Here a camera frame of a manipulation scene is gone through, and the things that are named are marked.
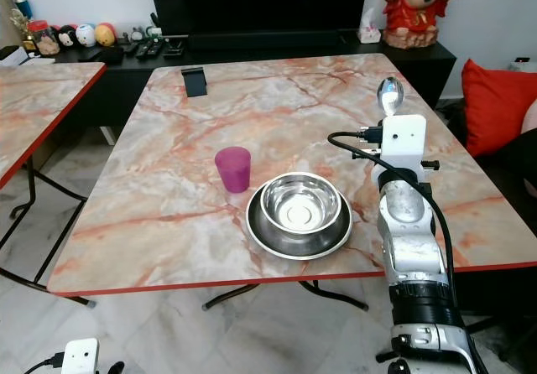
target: spoon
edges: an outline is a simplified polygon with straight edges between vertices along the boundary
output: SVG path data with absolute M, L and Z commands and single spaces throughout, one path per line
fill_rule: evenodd
M 377 89 L 377 102 L 386 116 L 392 116 L 403 104 L 404 89 L 396 78 L 389 77 L 380 82 Z

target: black tv screen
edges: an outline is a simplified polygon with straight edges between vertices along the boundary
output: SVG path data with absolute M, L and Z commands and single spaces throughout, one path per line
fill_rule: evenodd
M 154 0 L 165 35 L 356 29 L 364 0 Z

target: pink cup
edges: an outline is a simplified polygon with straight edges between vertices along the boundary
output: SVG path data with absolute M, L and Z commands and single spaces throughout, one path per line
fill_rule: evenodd
M 250 152 L 240 146 L 224 148 L 215 156 L 215 164 L 226 190 L 234 194 L 250 186 Z

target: red cushion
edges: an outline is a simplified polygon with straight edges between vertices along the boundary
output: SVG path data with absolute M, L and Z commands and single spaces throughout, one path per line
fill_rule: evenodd
M 467 149 L 476 157 L 494 153 L 520 134 L 524 115 L 537 98 L 537 74 L 485 70 L 468 60 L 462 70 Z

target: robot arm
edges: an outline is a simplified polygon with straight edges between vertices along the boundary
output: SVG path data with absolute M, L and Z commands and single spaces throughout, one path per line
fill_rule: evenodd
M 437 162 L 422 161 L 425 130 L 422 116 L 390 116 L 380 127 L 365 127 L 349 135 L 378 143 L 380 149 L 366 153 L 333 139 L 349 132 L 336 132 L 329 141 L 351 150 L 353 157 L 367 155 L 378 163 L 372 179 L 380 190 L 378 230 L 393 305 L 393 356 L 399 357 L 388 373 L 481 374 L 486 369 L 476 364 L 479 358 L 456 308 L 455 292 L 435 239 L 433 209 L 414 188 L 430 195 L 430 186 L 421 183 L 427 169 L 439 168 Z

